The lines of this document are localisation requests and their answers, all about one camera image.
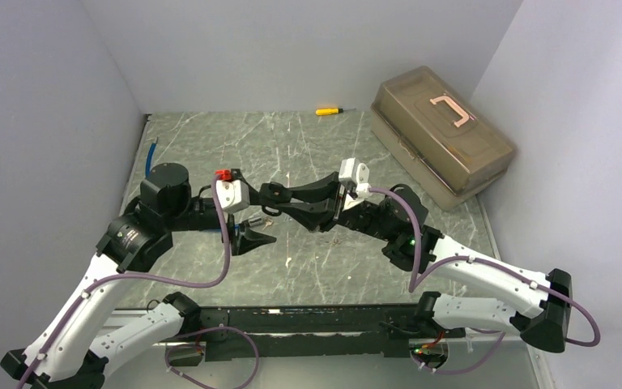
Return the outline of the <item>blue cable lock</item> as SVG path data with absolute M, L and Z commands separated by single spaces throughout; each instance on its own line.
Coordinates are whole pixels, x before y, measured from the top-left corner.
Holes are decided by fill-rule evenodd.
M 142 180 L 138 205 L 146 209 L 158 223 L 171 231 L 216 231 L 221 230 L 217 202 L 202 197 L 202 192 L 211 185 L 202 187 L 192 195 L 189 171 L 178 163 L 153 164 L 158 140 L 149 147 L 145 161 L 145 178 Z

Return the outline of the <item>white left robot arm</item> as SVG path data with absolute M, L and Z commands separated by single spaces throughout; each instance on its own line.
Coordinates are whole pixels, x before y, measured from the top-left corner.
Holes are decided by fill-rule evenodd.
M 271 239 L 234 221 L 253 195 L 239 169 L 217 171 L 209 188 L 208 197 L 193 194 L 187 168 L 177 163 L 157 165 L 146 174 L 138 195 L 97 243 L 83 278 L 54 320 L 29 346 L 2 358 L 1 367 L 18 387 L 100 388 L 119 367 L 157 342 L 176 338 L 197 343 L 204 334 L 224 329 L 181 290 L 215 287 L 224 281 L 233 256 Z M 151 273 L 172 249 L 174 233 L 207 230 L 219 232 L 224 245 L 224 265 L 216 278 L 194 282 Z M 140 318 L 103 333 L 118 302 L 139 280 L 177 290 Z

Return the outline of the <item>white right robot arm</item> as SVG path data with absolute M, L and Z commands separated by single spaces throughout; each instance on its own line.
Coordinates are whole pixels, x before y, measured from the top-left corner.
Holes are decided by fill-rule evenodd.
M 304 186 L 264 184 L 260 199 L 265 213 L 289 216 L 312 232 L 341 226 L 382 241 L 381 258 L 409 275 L 409 289 L 444 276 L 484 292 L 425 292 L 405 325 L 386 324 L 392 334 L 434 336 L 469 327 L 514 334 L 550 353 L 562 353 L 569 344 L 568 272 L 530 271 L 464 246 L 427 224 L 427 208 L 407 185 L 380 188 L 332 173 Z

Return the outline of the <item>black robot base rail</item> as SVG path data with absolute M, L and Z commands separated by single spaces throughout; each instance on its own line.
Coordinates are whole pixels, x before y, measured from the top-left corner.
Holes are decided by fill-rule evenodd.
M 416 303 L 204 306 L 168 340 L 201 345 L 206 361 L 231 361 L 254 355 L 409 357 L 422 344 L 465 334 L 437 327 Z

